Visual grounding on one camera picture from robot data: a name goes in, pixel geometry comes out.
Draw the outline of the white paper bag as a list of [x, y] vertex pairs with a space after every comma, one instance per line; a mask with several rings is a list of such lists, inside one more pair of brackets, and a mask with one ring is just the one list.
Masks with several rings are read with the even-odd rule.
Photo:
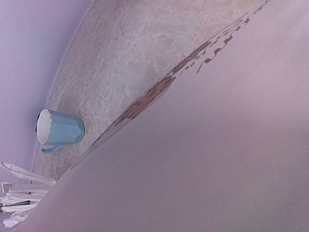
[[308, 1], [234, 21], [108, 135], [19, 232], [308, 231]]

